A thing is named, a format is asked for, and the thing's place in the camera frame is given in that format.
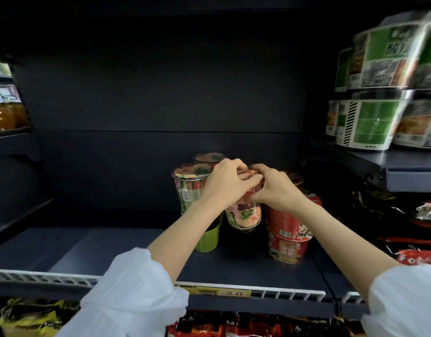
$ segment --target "sleeve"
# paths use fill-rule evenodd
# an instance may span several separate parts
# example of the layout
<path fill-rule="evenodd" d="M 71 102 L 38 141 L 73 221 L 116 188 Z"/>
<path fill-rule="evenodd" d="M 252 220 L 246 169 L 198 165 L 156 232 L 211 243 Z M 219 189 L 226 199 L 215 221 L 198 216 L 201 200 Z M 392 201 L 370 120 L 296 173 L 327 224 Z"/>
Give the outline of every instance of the sleeve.
<path fill-rule="evenodd" d="M 431 337 L 431 265 L 396 266 L 375 279 L 371 315 L 362 317 L 369 337 Z"/>
<path fill-rule="evenodd" d="M 164 337 L 188 299 L 148 249 L 135 248 L 114 259 L 57 337 Z"/>

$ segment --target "white wire rack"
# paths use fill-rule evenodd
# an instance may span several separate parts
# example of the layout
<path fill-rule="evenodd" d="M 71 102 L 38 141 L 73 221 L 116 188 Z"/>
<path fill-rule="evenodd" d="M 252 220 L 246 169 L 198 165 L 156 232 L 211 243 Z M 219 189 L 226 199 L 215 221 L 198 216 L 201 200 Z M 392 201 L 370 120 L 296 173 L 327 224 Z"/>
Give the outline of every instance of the white wire rack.
<path fill-rule="evenodd" d="M 358 292 L 350 291 L 343 298 L 342 303 L 355 303 L 355 304 L 366 304 L 365 300 L 360 296 Z"/>
<path fill-rule="evenodd" d="M 35 283 L 53 284 L 61 286 L 79 286 L 93 288 L 101 276 L 95 275 L 71 275 L 63 273 L 30 272 L 17 270 L 0 270 L 0 282 L 9 283 Z M 280 289 L 259 286 L 227 285 L 214 283 L 190 283 L 177 281 L 178 287 L 210 287 L 217 289 L 249 290 L 253 298 L 274 298 L 284 300 L 311 300 L 322 301 L 325 298 L 325 291 L 305 290 L 305 289 Z"/>

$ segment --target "hand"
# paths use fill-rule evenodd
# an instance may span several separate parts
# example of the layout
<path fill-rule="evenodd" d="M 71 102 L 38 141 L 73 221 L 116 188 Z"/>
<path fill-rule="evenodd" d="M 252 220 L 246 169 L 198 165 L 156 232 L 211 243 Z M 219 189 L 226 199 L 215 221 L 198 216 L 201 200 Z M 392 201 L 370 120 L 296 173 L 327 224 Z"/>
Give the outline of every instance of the hand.
<path fill-rule="evenodd" d="M 225 158 L 217 164 L 206 181 L 200 200 L 211 202 L 218 206 L 220 211 L 223 211 L 263 179 L 263 175 L 256 174 L 248 180 L 242 181 L 237 176 L 238 168 L 248 170 L 246 164 L 238 158 L 235 160 Z"/>
<path fill-rule="evenodd" d="M 307 203 L 308 199 L 292 183 L 285 172 L 279 172 L 265 164 L 255 164 L 252 168 L 264 175 L 265 184 L 257 193 L 243 198 L 243 202 L 260 202 L 279 211 L 290 213 Z"/>

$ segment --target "person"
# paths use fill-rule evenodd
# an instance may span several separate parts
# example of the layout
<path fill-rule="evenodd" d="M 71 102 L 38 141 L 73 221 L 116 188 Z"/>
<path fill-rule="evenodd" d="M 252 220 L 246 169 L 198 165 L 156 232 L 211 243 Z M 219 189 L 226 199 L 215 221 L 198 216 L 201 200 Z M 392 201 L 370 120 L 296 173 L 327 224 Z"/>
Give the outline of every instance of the person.
<path fill-rule="evenodd" d="M 431 266 L 402 266 L 308 200 L 284 172 L 263 164 L 240 180 L 241 160 L 214 167 L 201 198 L 147 249 L 118 255 L 81 301 L 81 310 L 57 337 L 163 337 L 186 313 L 189 293 L 174 287 L 179 273 L 213 220 L 237 202 L 260 202 L 297 216 L 370 307 L 362 324 L 370 337 L 431 336 Z M 245 192 L 264 179 L 249 198 Z"/>

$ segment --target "price label holder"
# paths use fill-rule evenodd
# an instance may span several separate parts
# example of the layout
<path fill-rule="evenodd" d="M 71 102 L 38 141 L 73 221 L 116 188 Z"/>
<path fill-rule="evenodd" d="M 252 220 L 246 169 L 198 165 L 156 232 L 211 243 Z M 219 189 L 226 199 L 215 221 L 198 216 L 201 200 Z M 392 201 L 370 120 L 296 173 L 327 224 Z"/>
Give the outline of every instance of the price label holder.
<path fill-rule="evenodd" d="M 201 286 L 180 286 L 182 289 L 189 291 L 190 294 L 204 294 L 209 296 L 220 297 L 237 297 L 249 298 L 251 296 L 250 290 L 236 290 L 236 289 L 219 289 L 215 287 L 201 287 Z"/>

